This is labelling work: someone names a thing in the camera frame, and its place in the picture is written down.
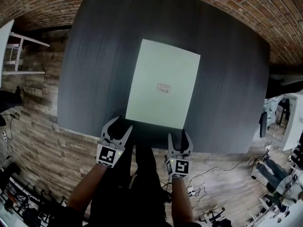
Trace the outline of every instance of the table top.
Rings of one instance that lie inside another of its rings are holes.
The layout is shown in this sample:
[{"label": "table top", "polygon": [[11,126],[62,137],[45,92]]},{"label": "table top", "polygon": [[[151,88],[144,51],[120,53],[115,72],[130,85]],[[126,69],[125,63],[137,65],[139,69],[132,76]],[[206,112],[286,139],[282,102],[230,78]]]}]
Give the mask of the table top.
[{"label": "table top", "polygon": [[[266,94],[269,44],[199,0],[84,0],[62,64],[59,126],[99,137],[125,116],[143,39],[201,55],[184,124],[194,151],[246,153]],[[122,120],[121,132],[131,124],[133,144],[167,148],[168,132],[180,144],[180,129]]]},{"label": "table top", "polygon": [[6,50],[6,45],[9,40],[9,34],[11,32],[11,28],[14,25],[15,20],[8,22],[2,28],[0,28],[0,87],[1,87],[1,79],[2,79],[2,69],[3,69],[3,61]]}]

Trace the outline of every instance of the brick wall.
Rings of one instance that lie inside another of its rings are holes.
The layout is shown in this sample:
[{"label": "brick wall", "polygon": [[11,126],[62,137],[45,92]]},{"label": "brick wall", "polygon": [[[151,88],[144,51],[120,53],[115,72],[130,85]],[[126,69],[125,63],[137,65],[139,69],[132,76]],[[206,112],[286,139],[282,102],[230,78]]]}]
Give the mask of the brick wall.
[{"label": "brick wall", "polygon": [[[234,16],[271,45],[271,62],[303,62],[303,0],[202,0]],[[71,25],[82,0],[0,0],[0,26],[24,30]]]}]

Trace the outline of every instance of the floor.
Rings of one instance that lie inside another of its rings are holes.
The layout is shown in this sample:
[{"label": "floor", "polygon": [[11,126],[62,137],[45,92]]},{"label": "floor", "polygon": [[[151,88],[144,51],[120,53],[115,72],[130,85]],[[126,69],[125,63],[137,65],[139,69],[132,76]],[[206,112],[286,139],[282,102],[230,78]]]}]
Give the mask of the floor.
[{"label": "floor", "polygon": [[[76,184],[93,167],[98,141],[97,138],[76,134],[57,125],[59,77],[68,34],[69,31],[45,33],[43,40],[51,42],[50,48],[36,45],[26,47],[23,69],[43,67],[45,75],[3,76],[1,87],[2,90],[13,92],[20,85],[26,97],[21,107],[8,110],[8,113],[18,112],[20,119],[12,121],[13,139],[9,141],[8,148],[1,142],[3,146],[0,159],[6,157],[7,151],[13,150],[10,161],[15,161],[20,166],[20,180],[29,187],[51,190],[58,200],[62,196],[68,198]],[[7,125],[2,130],[10,137],[10,117],[4,117]],[[215,166],[231,169],[239,162],[248,161],[253,156],[262,154],[267,144],[270,144],[268,140],[260,139],[256,134],[247,154],[194,154],[191,176],[186,184],[189,184],[193,176]],[[288,154],[289,152],[283,152],[275,145],[270,153],[272,159],[285,167],[289,167],[286,162]],[[168,181],[163,162],[165,151],[155,149],[154,155],[160,180],[164,185]],[[133,159],[131,171],[135,172],[135,169]],[[252,174],[266,184],[266,180],[255,170]],[[251,218],[248,210],[252,213],[258,211],[258,198],[266,193],[266,188],[251,179],[247,163],[227,172],[215,169],[205,177],[195,180],[193,184],[202,184],[204,181],[207,196],[200,202],[198,200],[203,196],[203,191],[199,196],[191,197],[192,206],[197,205],[193,209],[195,219],[205,212],[225,207],[225,216],[232,221],[234,227],[243,226]],[[166,211],[167,221],[172,223],[170,204],[166,204]]]}]

